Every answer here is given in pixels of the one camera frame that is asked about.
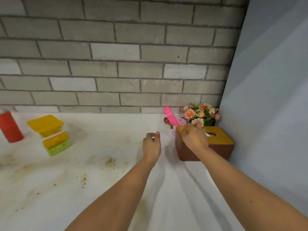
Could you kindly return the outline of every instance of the hand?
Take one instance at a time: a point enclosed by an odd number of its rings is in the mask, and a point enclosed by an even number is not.
[[[147,133],[146,137],[143,139],[143,157],[142,159],[150,163],[152,167],[155,166],[156,162],[161,153],[160,144],[160,133]]]
[[[198,154],[202,149],[209,149],[208,138],[202,130],[202,124],[187,123],[186,126],[189,128],[188,133],[184,127],[181,128],[182,138],[186,146],[195,154]]]

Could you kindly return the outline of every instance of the light blue wall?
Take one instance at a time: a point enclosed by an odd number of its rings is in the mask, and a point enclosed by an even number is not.
[[[230,162],[308,216],[308,0],[251,0],[220,106]]]

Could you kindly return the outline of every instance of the stack of sponges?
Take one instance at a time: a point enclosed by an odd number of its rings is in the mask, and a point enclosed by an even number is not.
[[[42,137],[43,146],[50,156],[63,151],[71,145],[68,134],[63,130],[63,122],[55,116],[47,115],[27,124]]]

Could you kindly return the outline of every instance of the white countertop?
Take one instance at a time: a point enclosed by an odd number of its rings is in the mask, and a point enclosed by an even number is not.
[[[64,230],[129,171],[145,134],[156,131],[162,154],[129,230],[244,230],[204,165],[178,159],[163,114],[55,113],[72,146],[52,157],[26,125],[44,115],[14,113],[25,134],[18,143],[0,133],[1,230]]]

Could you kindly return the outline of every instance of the forearm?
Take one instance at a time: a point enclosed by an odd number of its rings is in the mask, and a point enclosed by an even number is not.
[[[245,230],[306,230],[308,219],[211,149],[196,155]]]
[[[153,165],[139,161],[122,179],[88,206],[66,229],[124,231],[133,218]]]

